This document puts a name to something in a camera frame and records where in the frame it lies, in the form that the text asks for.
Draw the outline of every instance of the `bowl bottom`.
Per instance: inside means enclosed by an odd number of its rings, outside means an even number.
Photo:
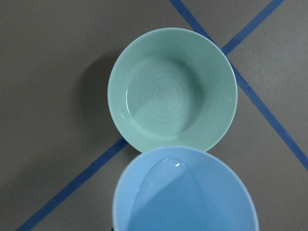
[[[204,92],[186,63],[153,55],[129,73],[127,109],[136,124],[161,140],[184,132],[200,114]]]

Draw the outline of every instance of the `blue tape strip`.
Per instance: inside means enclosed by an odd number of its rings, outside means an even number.
[[[205,32],[205,30],[203,28],[200,28],[202,26],[199,24],[199,22],[194,18],[194,16],[189,12],[189,10],[186,8],[186,6],[180,0],[170,0],[170,2],[174,5],[174,7],[178,10],[178,12],[182,15],[182,17],[188,22],[188,24],[193,29],[194,28],[198,29],[198,30],[196,30],[196,32],[199,33],[199,31],[201,31],[203,34],[207,35],[206,36],[207,38],[210,38],[210,36]],[[278,2],[280,4],[282,1],[274,0],[269,4],[269,5],[271,5],[271,9],[272,9],[270,11],[270,13],[279,6]],[[253,23],[254,26],[251,26],[251,28],[250,28],[251,31],[254,30],[262,22],[262,21],[260,21],[261,18],[260,18],[259,15],[260,14],[257,15],[258,19],[256,20],[256,22],[258,22],[258,24]],[[230,47],[232,49],[234,49],[239,44],[239,42],[233,43],[233,46],[230,46]],[[253,102],[253,104],[257,107],[257,109],[261,112],[261,114],[266,118],[266,120],[269,122],[269,124],[275,129],[275,131],[283,139],[283,141],[291,149],[291,151],[295,154],[295,156],[302,163],[302,165],[308,170],[308,158],[307,158],[307,156],[303,153],[303,151],[299,148],[299,146],[296,144],[296,142],[292,139],[290,134],[284,129],[284,127],[281,125],[281,123],[276,119],[276,117],[273,115],[273,113],[268,109],[268,107],[263,103],[263,101],[259,98],[259,96],[256,94],[256,92],[250,87],[250,85],[246,82],[246,80],[242,77],[242,75],[237,71],[237,69],[233,65],[232,65],[232,68],[234,70],[234,74],[235,74],[235,77],[236,77],[237,84],[245,92],[245,94]]]
[[[278,135],[283,139],[283,141],[288,145],[291,151],[295,154],[302,165],[308,170],[308,158],[299,148],[299,146],[292,139],[290,134],[284,129],[281,123],[276,119],[273,113],[268,109],[268,107],[259,98],[256,92],[251,88],[251,86],[246,82],[243,76],[238,72],[238,70],[231,64],[234,74],[236,77],[237,84],[245,92],[252,103],[257,107],[261,114],[266,118],[269,124],[275,129]]]
[[[119,139],[105,153],[96,159],[82,173],[66,185],[58,194],[40,208],[32,217],[22,224],[16,231],[29,231],[51,213],[60,203],[78,189],[87,179],[93,176],[102,166],[127,145],[124,138]]]
[[[271,1],[253,20],[251,20],[221,51],[227,55],[239,45],[258,25],[260,25],[284,0]]]

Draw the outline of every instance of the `bowl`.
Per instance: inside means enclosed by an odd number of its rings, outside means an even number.
[[[169,145],[207,151],[231,125],[237,85],[213,42],[187,29],[162,28],[120,54],[108,105],[118,131],[140,152]]]
[[[169,146],[136,157],[113,200],[114,231],[258,231],[252,199],[214,156]]]

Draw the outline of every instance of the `green bowl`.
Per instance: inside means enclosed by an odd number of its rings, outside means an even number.
[[[140,152],[169,145],[207,151],[231,125],[237,85],[213,42],[187,29],[162,28],[120,54],[108,105],[121,135]]]

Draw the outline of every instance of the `blue tape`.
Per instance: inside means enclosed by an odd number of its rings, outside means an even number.
[[[39,222],[41,222],[49,213],[51,213],[60,203],[69,197],[76,189],[78,189],[87,179],[93,176],[102,166],[104,166],[112,157],[121,151],[127,145],[124,138],[119,139],[105,153],[96,159],[82,173],[66,185],[58,194],[40,208],[32,217],[22,224],[16,231],[29,231]]]
[[[199,24],[199,22],[194,18],[194,16],[189,12],[189,10],[186,8],[186,6],[180,1],[180,0],[170,0],[170,2],[174,5],[174,7],[178,10],[178,12],[182,15],[182,17],[188,22],[188,24],[192,27],[193,30],[195,28],[196,32],[202,35],[206,35],[206,37],[209,39],[210,36],[207,34],[207,32],[202,28],[202,26]],[[259,13],[256,18],[254,18],[250,23],[251,25],[244,27],[244,29],[239,33],[239,37],[242,38],[242,40],[248,36],[251,31],[253,31],[265,18],[274,10],[276,9],[283,0],[273,0],[265,9],[262,10],[261,13]],[[225,52],[230,52],[233,50],[242,40],[236,40],[235,38],[231,39],[233,42],[228,42],[225,46]],[[253,104],[257,107],[257,109],[260,111],[260,113],[266,118],[266,120],[269,122],[269,124],[275,129],[275,131],[278,133],[278,135],[282,138],[282,140],[286,143],[286,145],[290,148],[290,150],[295,154],[295,156],[298,158],[298,160],[302,163],[302,165],[308,170],[308,158],[303,153],[303,151],[299,148],[299,146],[296,144],[296,142],[292,139],[290,134],[284,129],[284,127],[281,125],[281,123],[277,120],[277,118],[273,115],[273,113],[268,109],[268,107],[263,103],[263,101],[259,98],[259,96],[256,94],[256,92],[251,88],[251,86],[246,82],[246,80],[242,77],[242,75],[237,71],[237,69],[232,65],[232,68],[234,70],[234,74],[236,77],[237,84],[240,86],[240,88],[245,92],[247,97],[253,102]]]
[[[221,51],[227,55],[239,45],[258,25],[260,25],[284,0],[271,1],[253,20],[235,35]]]

